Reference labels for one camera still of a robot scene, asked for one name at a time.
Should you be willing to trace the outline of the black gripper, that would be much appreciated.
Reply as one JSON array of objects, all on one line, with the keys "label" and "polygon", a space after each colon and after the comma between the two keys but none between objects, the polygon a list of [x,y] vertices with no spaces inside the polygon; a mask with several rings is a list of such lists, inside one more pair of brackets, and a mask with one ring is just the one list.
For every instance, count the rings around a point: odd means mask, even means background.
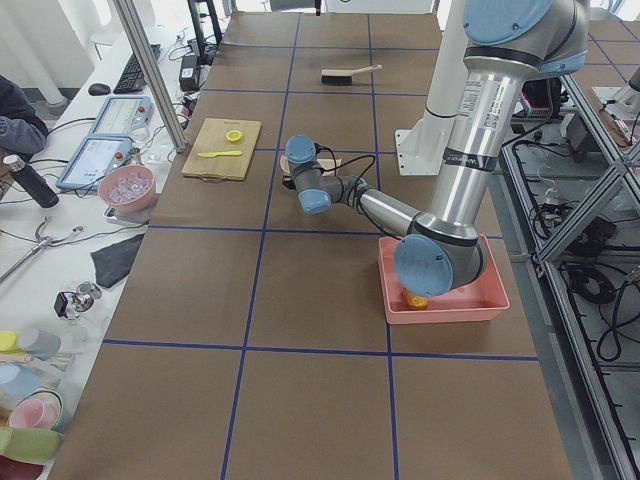
[{"label": "black gripper", "polygon": [[290,176],[283,176],[281,180],[282,185],[287,189],[295,189],[295,182]]}]

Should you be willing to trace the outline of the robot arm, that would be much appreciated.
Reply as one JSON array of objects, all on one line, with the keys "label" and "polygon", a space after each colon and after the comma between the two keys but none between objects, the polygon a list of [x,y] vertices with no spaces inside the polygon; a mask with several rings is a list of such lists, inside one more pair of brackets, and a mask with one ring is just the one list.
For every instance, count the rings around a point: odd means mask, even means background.
[{"label": "robot arm", "polygon": [[469,1],[461,27],[468,77],[429,208],[420,212],[356,176],[327,176],[305,135],[285,147],[307,214],[342,203],[400,235],[394,267],[410,292],[433,297],[475,281],[488,254],[475,219],[523,85],[579,70],[587,55],[586,1]]}]

